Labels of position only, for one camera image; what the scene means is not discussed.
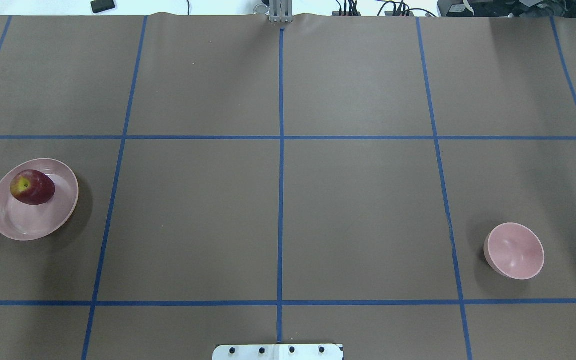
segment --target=gray table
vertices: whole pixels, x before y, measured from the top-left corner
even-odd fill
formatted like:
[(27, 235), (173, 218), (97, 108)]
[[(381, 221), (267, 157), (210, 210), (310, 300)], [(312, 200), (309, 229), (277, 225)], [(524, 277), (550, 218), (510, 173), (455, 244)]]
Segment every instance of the gray table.
[(0, 359), (576, 359), (576, 20), (0, 17), (0, 178), (43, 157), (80, 199), (0, 235)]

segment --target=pink plate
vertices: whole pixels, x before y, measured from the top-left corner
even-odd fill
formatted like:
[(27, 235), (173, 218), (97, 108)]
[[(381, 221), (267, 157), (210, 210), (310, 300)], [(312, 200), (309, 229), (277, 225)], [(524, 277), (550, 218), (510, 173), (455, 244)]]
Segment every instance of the pink plate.
[[(54, 182), (54, 196), (41, 205), (26, 205), (10, 194), (10, 182), (24, 170), (36, 170)], [(80, 197), (75, 173), (61, 161), (34, 159), (17, 166), (0, 181), (0, 233), (27, 241), (53, 233), (71, 217)]]
[(544, 267), (544, 247), (530, 228), (518, 223), (503, 223), (486, 238), (484, 254), (499, 274), (517, 280), (532, 279)]

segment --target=plate rim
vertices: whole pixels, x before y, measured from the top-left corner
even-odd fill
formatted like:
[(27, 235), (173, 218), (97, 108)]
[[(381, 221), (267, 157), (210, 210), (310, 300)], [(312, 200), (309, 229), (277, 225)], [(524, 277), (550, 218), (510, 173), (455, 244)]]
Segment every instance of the plate rim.
[(73, 212), (75, 211), (75, 208), (77, 207), (77, 203), (78, 203), (79, 200), (80, 200), (80, 182), (79, 182), (79, 180), (77, 179), (77, 175), (75, 175), (75, 172), (73, 171), (73, 169), (71, 169), (71, 167), (68, 166), (65, 162), (59, 161), (59, 160), (57, 160), (57, 159), (52, 159), (52, 158), (50, 158), (50, 157), (39, 157), (39, 158), (36, 158), (36, 159), (28, 160), (28, 161), (26, 161), (26, 162), (22, 162), (21, 164), (18, 164), (17, 166), (15, 166), (14, 168), (12, 168), (12, 170), (8, 171), (8, 172), (6, 173), (6, 175), (4, 175), (4, 176), (1, 178), (1, 180), (0, 180), (0, 186), (2, 186), (2, 183), (4, 182), (4, 180), (5, 180), (7, 177), (9, 177), (9, 175), (10, 175), (11, 173), (14, 173), (14, 171), (17, 171), (19, 168), (21, 168), (21, 167), (23, 167), (23, 166), (25, 166), (25, 165), (27, 165), (27, 164), (29, 164), (29, 163), (34, 163), (34, 162), (38, 162), (38, 161), (41, 161), (41, 160), (48, 160), (48, 161), (50, 161), (50, 162), (56, 162), (56, 163), (58, 163), (58, 164), (62, 164), (62, 166), (64, 166), (66, 169), (68, 169), (68, 171), (69, 171), (70, 174), (72, 175), (72, 178), (75, 180), (75, 200), (74, 200), (74, 202), (73, 202), (73, 204), (72, 204), (72, 208), (70, 209), (70, 212), (68, 213), (68, 215), (63, 219), (63, 221), (62, 221), (59, 225), (57, 225), (57, 226), (56, 226), (55, 228), (53, 228), (52, 230), (46, 232), (45, 234), (41, 234), (41, 235), (39, 235), (39, 236), (37, 236), (37, 237), (32, 237), (31, 239), (18, 239), (18, 238), (15, 238), (14, 235), (12, 235), (12, 236), (11, 236), (11, 235), (7, 235), (7, 234), (5, 234), (2, 230), (0, 230), (0, 234), (2, 234), (4, 237), (7, 237), (8, 239), (12, 239), (12, 240), (15, 240), (15, 241), (18, 241), (18, 242), (30, 242), (30, 241), (33, 241), (33, 240), (37, 240), (37, 239), (41, 239), (41, 238), (47, 237), (48, 235), (50, 235), (50, 234), (54, 233), (55, 231), (59, 230), (59, 228), (61, 228), (62, 226), (64, 226), (64, 224), (66, 224), (66, 221), (68, 221), (68, 219), (71, 218), (71, 216), (73, 215)]

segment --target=white bracket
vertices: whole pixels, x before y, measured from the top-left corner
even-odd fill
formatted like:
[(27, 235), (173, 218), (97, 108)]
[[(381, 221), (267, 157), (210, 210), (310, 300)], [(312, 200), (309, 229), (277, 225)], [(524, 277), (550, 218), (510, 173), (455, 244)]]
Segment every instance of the white bracket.
[(337, 344), (221, 345), (212, 360), (344, 360), (344, 346)]
[(270, 0), (268, 19), (271, 23), (292, 23), (293, 0)]

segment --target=red apple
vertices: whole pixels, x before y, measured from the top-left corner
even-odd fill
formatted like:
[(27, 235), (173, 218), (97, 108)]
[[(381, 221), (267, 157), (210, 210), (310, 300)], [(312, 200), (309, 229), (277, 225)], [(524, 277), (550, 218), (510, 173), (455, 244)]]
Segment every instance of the red apple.
[(10, 194), (26, 205), (41, 205), (53, 198), (55, 183), (41, 171), (24, 170), (10, 182)]

